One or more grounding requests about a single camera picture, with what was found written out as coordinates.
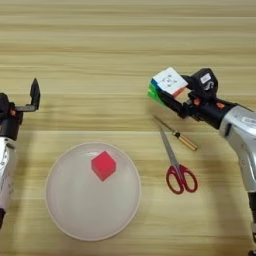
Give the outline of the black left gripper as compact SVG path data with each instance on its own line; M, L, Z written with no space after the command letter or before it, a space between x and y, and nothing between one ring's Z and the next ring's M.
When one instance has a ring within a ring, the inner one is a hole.
M0 101L0 137L17 140L19 127L23 122L24 112L34 112L40 105L40 87L34 79L30 90L31 103L25 106L16 106L13 102Z

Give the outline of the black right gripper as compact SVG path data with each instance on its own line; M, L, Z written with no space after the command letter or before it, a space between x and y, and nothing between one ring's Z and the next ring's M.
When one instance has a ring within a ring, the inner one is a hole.
M195 79L188 75L182 78L188 83L189 90L195 90L197 85ZM203 97L195 92L188 94L189 100L183 104L177 101L172 95L163 90L158 90L160 100L179 117L190 116L196 121L204 121L215 129L219 129L224 116L236 106L231 103L218 99L217 97Z

